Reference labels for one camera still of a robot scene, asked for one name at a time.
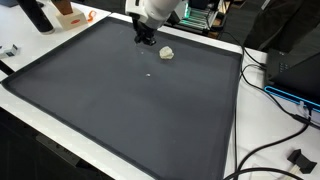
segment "dark gray tray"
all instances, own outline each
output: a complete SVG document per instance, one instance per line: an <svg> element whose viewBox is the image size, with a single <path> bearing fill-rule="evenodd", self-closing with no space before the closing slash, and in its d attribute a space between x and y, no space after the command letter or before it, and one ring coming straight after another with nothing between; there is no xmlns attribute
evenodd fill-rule
<svg viewBox="0 0 320 180"><path fill-rule="evenodd" d="M131 26L106 18L2 84L156 179L221 180L241 55L161 32L136 46Z"/></svg>

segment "electronic equipment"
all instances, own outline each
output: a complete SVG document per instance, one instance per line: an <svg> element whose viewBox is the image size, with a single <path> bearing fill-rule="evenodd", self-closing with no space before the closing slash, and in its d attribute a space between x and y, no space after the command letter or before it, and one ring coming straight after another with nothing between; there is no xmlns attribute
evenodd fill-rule
<svg viewBox="0 0 320 180"><path fill-rule="evenodd" d="M320 53L298 63L284 56L269 53L265 91L320 112Z"/></svg>

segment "black cable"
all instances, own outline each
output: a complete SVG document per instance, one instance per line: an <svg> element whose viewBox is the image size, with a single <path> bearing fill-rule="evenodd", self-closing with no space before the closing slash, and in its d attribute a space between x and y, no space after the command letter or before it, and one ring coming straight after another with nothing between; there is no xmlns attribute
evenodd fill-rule
<svg viewBox="0 0 320 180"><path fill-rule="evenodd" d="M243 46L241 46L242 49L242 55L241 55L241 59L240 62L241 64L243 64L243 60L244 60L244 53L245 53L245 49ZM243 76L243 70L242 67L240 67L240 77L239 77L239 82L241 80L241 77ZM235 163L235 172L238 169L238 147L237 147L237 102L235 105L235 113L234 113L234 163Z"/></svg>
<svg viewBox="0 0 320 180"><path fill-rule="evenodd" d="M229 176L227 176L226 178L224 178L223 180L231 180L231 179L236 179L238 178L241 174L245 174L245 173L250 173L250 172L257 172L257 171L267 171L267 172L275 172L275 173L279 173L279 174L283 174L283 175L286 175L286 176L290 176L296 180L303 180L302 178L294 175L294 174L291 174L287 171L283 171L283 170L280 170L280 169L274 169L274 168L264 168L264 167L261 167L261 168L250 168L250 169L244 169L244 170L241 170L241 171L238 171L238 172L235 172Z"/></svg>
<svg viewBox="0 0 320 180"><path fill-rule="evenodd" d="M265 70L263 67L260 67L258 65L255 64L249 64L247 65L242 71L244 72L248 67L256 67L258 69L261 70ZM237 172L238 170L238 146L237 146L238 142L237 142L237 103L235 106L235 110L234 110L234 172Z"/></svg>
<svg viewBox="0 0 320 180"><path fill-rule="evenodd" d="M239 46L241 46L242 49L244 49L244 52L251 58L251 60L253 60L255 63L259 64L259 65L262 66L262 67L266 67L266 64L261 63L261 62L258 62L255 58L253 58L253 57L249 54L249 52L246 50L246 48L245 48L231 33L226 32L226 31L224 31L224 32L222 32L222 33L228 34L234 41L236 41L237 44L238 44Z"/></svg>
<svg viewBox="0 0 320 180"><path fill-rule="evenodd" d="M255 154L256 152L258 152L258 151L260 151L260 150L262 150L262 149L265 149L265 148L268 148L268 147L271 147L271 146L274 146L274 145L283 143L283 142L288 141L288 140L290 140L290 139L292 139L292 138L294 138L294 137L299 136L300 134L302 134L303 132L306 131L306 129L309 127L310 124L313 124L313 123L310 122L310 121L311 121L310 118L309 118L309 120L306 120L304 117L301 117L301 116L296 115L296 114L289 113L287 110L285 110L285 109L281 106L281 104L280 104L271 94L265 92L262 88L251 84L251 83L247 80L247 78L246 78L245 75L244 75L244 71L245 71L248 67L256 67L256 68L259 68L259 69L261 69L261 70L266 70L266 65L263 64L263 63L259 63L258 61L256 61L256 60L246 51L245 47L244 47L243 45L241 45L241 43L240 43L236 38L234 38L234 36L233 36L232 34L230 34L230 33L228 33L228 32L224 32L224 33L229 34L229 35L239 44L239 46L241 46L241 48L242 48L241 61L242 61L242 62L243 62L245 53L247 53L247 54L249 55L249 57L250 57L254 62L256 62L257 64L260 65L260 66L258 66L258 65L250 64L250 65L247 65L244 69L241 68L241 69L240 69L241 75L240 75L239 80L241 80L241 78L243 77L243 79L245 80L245 82L246 82L248 85L250 85L250 86L252 86L252 87L254 87L254 88L262 91L262 92L265 93L265 94L267 94L267 95L276 103L276 105L277 105L284 113L286 113L286 114L288 114L289 116L291 116L292 118L294 118L294 119L296 119L296 120L298 120L298 121L306 124L299 132L297 132L297 133L295 133L295 134L293 134L293 135L291 135L291 136L289 136L289 137L287 137L287 138L284 138L284 139L282 139L282 140L279 140L279 141L277 141L277 142L274 142L274 143L270 143L270 144L261 146L261 147L255 149L255 150L253 150L251 153L249 153L249 154L240 162L240 165L239 165L239 167L238 167L238 170L234 173L234 174L236 174L235 177L231 176L231 178L230 178L230 179L235 178L235 180L237 180L237 179L238 179L238 176L239 176L239 175L241 174L241 172L242 172L242 171L241 171L242 166L243 166L244 163L247 161L247 159L250 158L253 154ZM236 141L235 141L235 163L237 163L237 147L236 147L236 146L237 146L237 144L236 144ZM281 172L283 172L283 173L288 173L288 172L285 172L285 171L282 171L282 170L278 170L278 169L272 169L272 170L281 171Z"/></svg>

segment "white table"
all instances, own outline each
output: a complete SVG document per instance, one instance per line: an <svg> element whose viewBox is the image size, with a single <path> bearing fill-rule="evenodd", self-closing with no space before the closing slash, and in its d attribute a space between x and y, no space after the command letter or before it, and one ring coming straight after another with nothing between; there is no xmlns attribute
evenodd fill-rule
<svg viewBox="0 0 320 180"><path fill-rule="evenodd" d="M18 70L59 44L67 41L72 36L85 30L86 26L73 29L68 32L60 29L57 20L54 17L56 11L50 3L46 3L44 8L49 20L56 28L52 35L41 35L19 7L12 9L0 6L0 24L8 24L0 27L0 42L14 43L21 48L21 52L12 58L4 59L4 62L14 70ZM85 14L90 10L95 10L97 16L92 24L110 15L109 12L73 4ZM131 21L127 16L112 14L125 21ZM160 31L176 36L188 38L194 41L202 42L211 46L219 47L233 52L241 53L241 48L229 43L209 39L206 37L190 34L180 30L162 27ZM266 54L249 50L249 53L260 62L266 61ZM244 65L253 62L246 56ZM262 87L263 74L255 69L248 69L246 76L250 82ZM6 75L0 72L0 80ZM281 104L291 112L297 113L296 105L280 100ZM93 166L105 172L114 179L126 180L147 180L152 179L134 166L128 164L121 158L113 155L105 148L99 146L93 141L87 139L80 133L72 130L42 111L36 109L30 104L13 96L0 86L0 107L18 117L28 125L39 132L53 139L60 145L69 149L74 154L86 160ZM249 87L244 82L240 83L238 95L238 157L241 160L252 149L270 143L291 135L302 127L302 124L282 113L267 96ZM302 149L303 154L313 161L320 162L320 131L309 128L303 135L287 143L266 149L254 155L248 160L244 168L253 167L255 164L262 167L273 167L283 170L289 170L290 163L286 160L288 154L294 149ZM231 137L228 150L225 175L229 175L234 170L234 139ZM241 180L250 179L251 175L243 175ZM320 167L316 167L312 175L301 175L308 180L318 180L320 177Z"/></svg>

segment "small white crumb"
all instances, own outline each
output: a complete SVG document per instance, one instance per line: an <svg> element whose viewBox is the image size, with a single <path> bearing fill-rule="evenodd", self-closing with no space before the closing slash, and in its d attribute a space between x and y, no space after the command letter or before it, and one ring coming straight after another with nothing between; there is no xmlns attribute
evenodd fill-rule
<svg viewBox="0 0 320 180"><path fill-rule="evenodd" d="M174 53L169 46L162 48L159 53L161 59L172 59L174 56Z"/></svg>

